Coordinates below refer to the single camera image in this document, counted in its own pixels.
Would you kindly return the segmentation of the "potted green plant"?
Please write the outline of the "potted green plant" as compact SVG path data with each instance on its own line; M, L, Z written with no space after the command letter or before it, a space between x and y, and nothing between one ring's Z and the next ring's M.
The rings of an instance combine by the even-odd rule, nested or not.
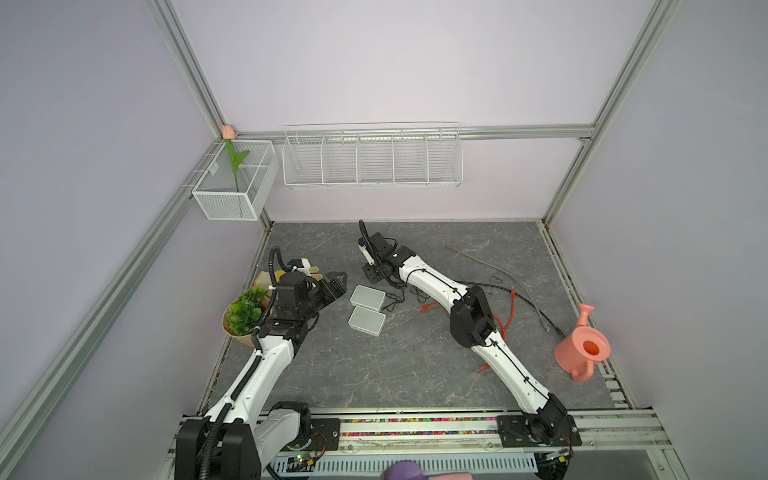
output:
M223 330L235 341L254 348L252 334L263 322L271 291L260 287L241 293L222 315Z

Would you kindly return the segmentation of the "pink watering can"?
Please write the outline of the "pink watering can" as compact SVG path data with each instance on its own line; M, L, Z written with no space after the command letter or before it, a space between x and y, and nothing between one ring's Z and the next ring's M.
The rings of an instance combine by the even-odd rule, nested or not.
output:
M561 369L571 375L573 381L589 380L596 365L607 360L611 353L608 339L597 329L588 325L593 306L580 303L576 327L554 350L554 357Z

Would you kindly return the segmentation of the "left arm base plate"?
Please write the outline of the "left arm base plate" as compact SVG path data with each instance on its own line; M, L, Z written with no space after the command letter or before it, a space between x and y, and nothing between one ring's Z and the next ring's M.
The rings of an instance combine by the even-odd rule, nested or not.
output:
M337 451L341 440L341 420L339 418L316 418L310 420L310 427L300 433L297 440L281 448L289 451Z

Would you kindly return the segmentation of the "yellow work glove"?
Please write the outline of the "yellow work glove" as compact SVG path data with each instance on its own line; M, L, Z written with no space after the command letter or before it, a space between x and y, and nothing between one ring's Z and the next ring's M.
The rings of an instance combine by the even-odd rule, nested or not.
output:
M317 266L312 266L307 258L299 258L290 260L286 266L288 271L299 271L304 275L311 277L314 280L321 280L323 275L320 273L320 269ZM284 270L278 270L277 266L274 271L275 280L272 280L268 270L262 270L253 281L252 286L255 288L261 288L264 290L273 290L275 283L285 274Z

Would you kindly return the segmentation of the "black power adapter with cable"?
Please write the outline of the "black power adapter with cable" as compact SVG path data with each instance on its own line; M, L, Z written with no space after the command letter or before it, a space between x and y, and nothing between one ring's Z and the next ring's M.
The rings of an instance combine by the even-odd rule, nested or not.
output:
M382 306L382 309L386 312L391 312L396 305L399 305L403 303L406 300L405 297L405 291L406 288L409 285L410 276L412 273L409 273L406 276L405 280L394 280L390 277L385 277L384 280L393 288L396 290L399 290L402 292L401 295L398 295L396 293L386 292L385 293L385 301L386 304ZM421 289L419 289L416 286L411 285L410 286L410 292L413 293L416 296L416 299L419 303L424 304L426 300L428 299L428 295Z

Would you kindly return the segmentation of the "artificial pink tulip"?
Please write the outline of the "artificial pink tulip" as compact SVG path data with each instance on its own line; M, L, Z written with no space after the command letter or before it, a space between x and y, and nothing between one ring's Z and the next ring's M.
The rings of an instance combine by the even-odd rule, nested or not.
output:
M233 141L237 138L237 132L231 125L223 125L221 128L222 138L225 142L225 147L228 152L231 164L231 171L235 184L235 191L240 192L238 171L243 161L249 156L250 151L244 150L238 152L233 144Z

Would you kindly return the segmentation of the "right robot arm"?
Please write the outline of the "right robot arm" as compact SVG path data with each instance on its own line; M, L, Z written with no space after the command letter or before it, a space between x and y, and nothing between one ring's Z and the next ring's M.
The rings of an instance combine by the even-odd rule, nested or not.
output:
M522 411L525 435L536 445L563 440L576 445L576 425L560 399L541 384L511 351L478 284L466 285L440 273L410 248L371 235L358 222L358 246L369 267L391 286L421 290L448 313L450 333L463 348L477 354L500 378Z

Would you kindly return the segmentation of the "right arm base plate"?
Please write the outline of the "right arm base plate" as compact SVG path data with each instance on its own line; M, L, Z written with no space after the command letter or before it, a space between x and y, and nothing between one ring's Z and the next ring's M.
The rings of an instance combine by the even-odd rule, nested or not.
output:
M581 435L571 415L554 420L524 413L499 415L497 432L505 448L578 447Z

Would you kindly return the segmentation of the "white mesh corner basket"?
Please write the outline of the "white mesh corner basket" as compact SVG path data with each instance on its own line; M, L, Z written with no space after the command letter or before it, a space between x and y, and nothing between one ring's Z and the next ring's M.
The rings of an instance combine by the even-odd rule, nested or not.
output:
M209 220L258 221L278 172L271 141L224 140L192 194Z

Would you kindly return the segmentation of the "upper white network switch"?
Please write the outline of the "upper white network switch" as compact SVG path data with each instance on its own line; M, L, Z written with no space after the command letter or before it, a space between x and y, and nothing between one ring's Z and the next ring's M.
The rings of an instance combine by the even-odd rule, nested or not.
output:
M350 297L355 307L381 311L386 300L386 293L365 285L357 285Z

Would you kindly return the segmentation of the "purple object at bottom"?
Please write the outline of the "purple object at bottom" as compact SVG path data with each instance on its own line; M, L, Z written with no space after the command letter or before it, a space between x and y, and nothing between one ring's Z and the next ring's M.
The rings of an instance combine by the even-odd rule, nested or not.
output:
M429 477L415 462L400 461L389 466L380 476L381 480L428 480Z

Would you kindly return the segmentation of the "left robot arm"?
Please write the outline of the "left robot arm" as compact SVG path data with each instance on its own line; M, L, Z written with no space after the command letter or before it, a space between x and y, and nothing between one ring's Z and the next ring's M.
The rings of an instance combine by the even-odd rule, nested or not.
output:
M201 417L185 419L176 436L176 479L259 479L286 446L311 441L303 402L281 401L260 415L320 311L347 291L347 274L319 280L301 271L274 284L271 311L252 335L254 350L225 395Z

